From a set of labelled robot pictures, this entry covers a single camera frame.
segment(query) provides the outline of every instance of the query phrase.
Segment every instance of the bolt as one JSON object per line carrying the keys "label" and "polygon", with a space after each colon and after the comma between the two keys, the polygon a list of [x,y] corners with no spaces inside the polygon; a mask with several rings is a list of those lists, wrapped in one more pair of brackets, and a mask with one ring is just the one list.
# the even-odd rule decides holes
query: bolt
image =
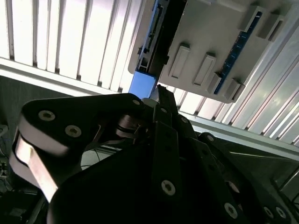
{"label": "bolt", "polygon": [[136,104],[136,105],[140,105],[140,102],[136,99],[133,99],[133,103]]}
{"label": "bolt", "polygon": [[184,123],[188,123],[188,120],[187,120],[187,118],[185,118],[185,117],[182,117],[182,121],[183,121]]}
{"label": "bolt", "polygon": [[176,193],[176,188],[174,187],[173,183],[168,180],[162,181],[161,187],[164,193],[169,196],[173,196]]}
{"label": "bolt", "polygon": [[77,138],[81,135],[81,129],[75,125],[68,125],[66,128],[65,128],[65,133],[70,136],[70,137],[73,137],[73,138]]}
{"label": "bolt", "polygon": [[55,114],[51,111],[40,111],[38,117],[44,121],[52,121],[55,119]]}
{"label": "bolt", "polygon": [[233,219],[236,219],[238,217],[237,210],[230,203],[225,203],[224,208],[225,211],[229,214],[229,216],[231,216]]}
{"label": "bolt", "polygon": [[214,141],[214,138],[211,135],[207,135],[207,139],[209,139],[210,141]]}
{"label": "bolt", "polygon": [[270,210],[269,208],[264,207],[263,209],[265,210],[266,214],[267,214],[270,218],[274,218],[274,215],[273,215],[273,213],[271,212],[271,210]]}
{"label": "bolt", "polygon": [[280,207],[276,207],[276,211],[282,218],[286,218],[285,212]]}

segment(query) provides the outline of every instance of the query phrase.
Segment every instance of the wire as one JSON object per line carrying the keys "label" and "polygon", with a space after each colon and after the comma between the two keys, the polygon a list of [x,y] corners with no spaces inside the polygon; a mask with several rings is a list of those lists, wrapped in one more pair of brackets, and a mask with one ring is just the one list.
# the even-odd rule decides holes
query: wire
{"label": "wire", "polygon": [[2,180],[2,182],[3,182],[3,184],[4,184],[5,188],[6,188],[6,190],[9,191],[9,189],[8,189],[8,187],[7,187],[7,185],[6,185],[6,181],[3,180],[3,179],[1,179],[1,180]]}
{"label": "wire", "polygon": [[[7,148],[7,146],[6,146],[6,143],[5,143],[5,141],[4,141],[4,139],[1,137],[1,139],[2,139],[2,141],[3,141],[3,144],[4,144],[4,146],[5,146],[5,149]],[[3,156],[5,157],[5,158],[7,158],[8,159],[8,156],[2,151],[2,149],[1,149],[1,146],[0,146],[0,153],[1,154],[3,154]]]}
{"label": "wire", "polygon": [[99,157],[99,154],[97,153],[97,151],[94,149],[94,152],[97,154],[97,157],[99,159],[99,161],[101,161],[100,157]]}

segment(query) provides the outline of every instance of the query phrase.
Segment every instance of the white ceiling panel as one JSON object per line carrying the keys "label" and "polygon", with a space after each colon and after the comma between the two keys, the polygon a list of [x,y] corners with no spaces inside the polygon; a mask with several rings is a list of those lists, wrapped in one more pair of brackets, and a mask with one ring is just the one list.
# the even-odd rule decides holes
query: white ceiling panel
{"label": "white ceiling panel", "polygon": [[33,0],[13,0],[14,60],[33,65]]}
{"label": "white ceiling panel", "polygon": [[62,31],[59,51],[60,74],[77,78],[80,57],[83,25],[87,0],[65,0],[61,8]]}
{"label": "white ceiling panel", "polygon": [[87,27],[82,42],[81,81],[97,85],[113,9],[113,0],[93,0],[87,8]]}
{"label": "white ceiling panel", "polygon": [[6,1],[0,1],[0,57],[9,58]]}

